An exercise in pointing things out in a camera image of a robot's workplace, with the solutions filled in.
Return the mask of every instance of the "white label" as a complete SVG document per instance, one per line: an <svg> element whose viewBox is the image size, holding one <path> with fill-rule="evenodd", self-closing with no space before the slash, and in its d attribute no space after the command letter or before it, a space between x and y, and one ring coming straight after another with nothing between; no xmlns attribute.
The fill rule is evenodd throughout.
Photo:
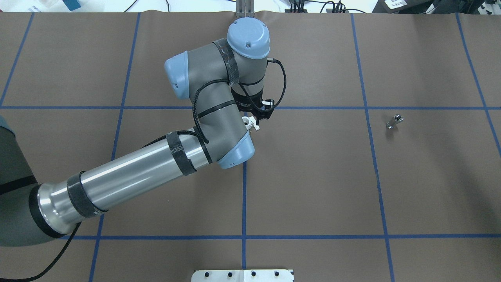
<svg viewBox="0 0 501 282"><path fill-rule="evenodd" d="M384 0L384 2L388 5L390 9L396 9L407 5L405 0Z"/></svg>

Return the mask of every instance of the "white plastic clip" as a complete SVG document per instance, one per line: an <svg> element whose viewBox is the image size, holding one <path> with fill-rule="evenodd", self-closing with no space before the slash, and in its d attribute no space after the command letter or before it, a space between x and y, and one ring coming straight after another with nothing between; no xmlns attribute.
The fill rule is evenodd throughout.
<svg viewBox="0 0 501 282"><path fill-rule="evenodd" d="M252 115L251 116L243 116L242 117L242 120L245 124L245 127L247 128L247 130L251 130L251 128L254 127L254 129L256 131L258 131L260 128L259 128L259 125L256 124L256 118L253 117Z"/></svg>

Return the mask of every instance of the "blue joint cover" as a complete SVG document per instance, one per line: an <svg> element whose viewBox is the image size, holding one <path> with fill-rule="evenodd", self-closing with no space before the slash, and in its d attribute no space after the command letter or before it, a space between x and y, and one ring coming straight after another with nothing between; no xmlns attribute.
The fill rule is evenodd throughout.
<svg viewBox="0 0 501 282"><path fill-rule="evenodd" d="M230 47L250 59L266 58L270 53L270 31L255 18L240 18L228 28L226 36Z"/></svg>
<svg viewBox="0 0 501 282"><path fill-rule="evenodd" d="M76 10L80 8L80 3L78 3L78 0L63 0L64 5L68 7L70 11Z"/></svg>
<svg viewBox="0 0 501 282"><path fill-rule="evenodd" d="M238 141L238 143L233 147L224 157L222 157L217 163L223 169L229 169L237 166L254 156L256 150L254 149L254 144L252 143L251 135L249 131Z"/></svg>
<svg viewBox="0 0 501 282"><path fill-rule="evenodd" d="M189 98L188 51L175 55L163 65L170 84L179 99Z"/></svg>
<svg viewBox="0 0 501 282"><path fill-rule="evenodd" d="M3 116L1 116L1 115L0 115L0 127L3 127L5 129L7 129L8 131L12 132L12 134L14 134L14 136L16 136L16 134L14 133L14 131L7 124L7 121L5 120L5 118Z"/></svg>

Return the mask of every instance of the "blue grid line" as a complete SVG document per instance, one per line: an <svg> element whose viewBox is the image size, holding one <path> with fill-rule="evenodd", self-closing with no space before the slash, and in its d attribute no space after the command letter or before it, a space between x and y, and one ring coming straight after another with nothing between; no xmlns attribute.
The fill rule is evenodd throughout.
<svg viewBox="0 0 501 282"><path fill-rule="evenodd" d="M370 141L370 145L371 145L372 163L374 165L374 173L376 174L377 190L378 190L378 194L379 194L379 208L381 210L381 220L383 222L383 232L384 232L384 236L385 236L384 241L386 244L386 254L388 257L390 278L391 278L391 282L395 282L395 275L393 273L393 262L391 259L390 239L388 238L388 227L386 226L386 216L385 216L385 212L384 212L383 193L381 192L381 182L379 181L379 171L377 168L376 152L374 150L374 140L372 138L372 129L371 129L371 122L370 122L370 117L369 117L369 108L367 105L367 96L365 95L364 76L362 74L362 64L360 62L360 52L358 49L357 31L355 28L355 19L353 17L353 14L350 14L350 17L351 17L351 25L352 25L352 29L353 29L353 41L355 43L355 53L357 55L358 75L360 77L362 98L364 100L365 119L367 121L367 130L369 132L369 141Z"/></svg>
<svg viewBox="0 0 501 282"><path fill-rule="evenodd" d="M122 124L122 116L123 116L124 107L125 107L125 99L127 98L127 87L129 86L130 70L132 68L132 60L134 59L134 49L136 47L137 31L139 30L139 20L140 19L141 19L141 13L137 13L136 28L134 30L134 38L132 39L132 47L130 50L129 65L127 67L127 74L125 77L124 92L122 95L122 104L120 106L120 113L118 115L117 130L115 131L115 140L113 142L113 151L111 152L111 160L115 159L115 155L117 152L118 136L120 134L120 126ZM101 215L101 218L99 219L99 227L97 230L97 238L96 238L96 245L94 247L94 255L92 257L92 265L91 265L91 270L90 270L90 274L89 274L89 282L92 282L94 279L94 270L96 269L97 255L99 252L99 243L101 241L101 232L103 230L103 221L104 221L104 214Z"/></svg>
<svg viewBox="0 0 501 282"><path fill-rule="evenodd" d="M497 152L499 153L499 156L501 157L501 146L499 145L499 140L497 139L496 130L494 129L494 125L492 124L492 120L490 119L489 110L487 109L487 104L486 104L485 99L483 97L482 89L480 88L480 83L478 82L475 68L473 67L473 63L472 63L470 55L469 55L468 47L466 46L466 40L464 39L463 28L461 26L461 21L459 20L458 13L456 13L456 21L457 21L457 26L459 28L459 33L461 34L461 40L463 41L464 52L466 53L466 58L468 59L468 63L470 65L471 73L473 74L473 78L475 79L476 88L478 89L478 94L480 95L480 99L482 100L483 109L485 110L485 115L487 116L487 121L489 122L490 130L492 131L492 136L494 136L494 142L496 143L496 146L497 146Z"/></svg>
<svg viewBox="0 0 501 282"><path fill-rule="evenodd" d="M367 106L369 110L501 110L501 107ZM191 110L191 106L0 106L0 109L168 109ZM278 106L277 110L365 110L364 106Z"/></svg>
<svg viewBox="0 0 501 282"><path fill-rule="evenodd" d="M7 95L7 90L9 89L9 84L11 83L12 76L14 75L14 70L16 69L19 56L21 55L21 51L23 50L23 46L25 44L26 37L28 36L28 32L30 31L31 23L33 22L34 17L35 13L32 13L30 21L28 21L28 25L26 26L23 39L21 40L21 44L19 45L18 53L16 54L16 58L14 59L14 63L12 64L11 72L9 73L9 77L7 78L7 82L5 83L4 91L2 92L2 97L0 98L0 106L4 103L5 96Z"/></svg>
<svg viewBox="0 0 501 282"><path fill-rule="evenodd" d="M242 269L247 269L247 162L243 163L242 169Z"/></svg>
<svg viewBox="0 0 501 282"><path fill-rule="evenodd" d="M69 236L59 238L68 240ZM96 240L95 235L77 235L73 240ZM240 235L101 235L100 240L242 240ZM342 239L385 239L384 234L372 235L246 235L246 240L342 240ZM501 233L459 233L459 234L389 234L390 239L461 239L501 238Z"/></svg>

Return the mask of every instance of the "screw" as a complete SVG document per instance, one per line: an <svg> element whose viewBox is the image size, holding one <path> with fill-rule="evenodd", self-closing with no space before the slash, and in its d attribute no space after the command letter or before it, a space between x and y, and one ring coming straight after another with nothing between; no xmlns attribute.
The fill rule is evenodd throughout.
<svg viewBox="0 0 501 282"><path fill-rule="evenodd" d="M386 123L386 127L388 129L392 129L392 128L396 127L398 123L401 123L403 121L404 121L404 117L399 115L399 114L396 114L393 116L393 118L389 122Z"/></svg>

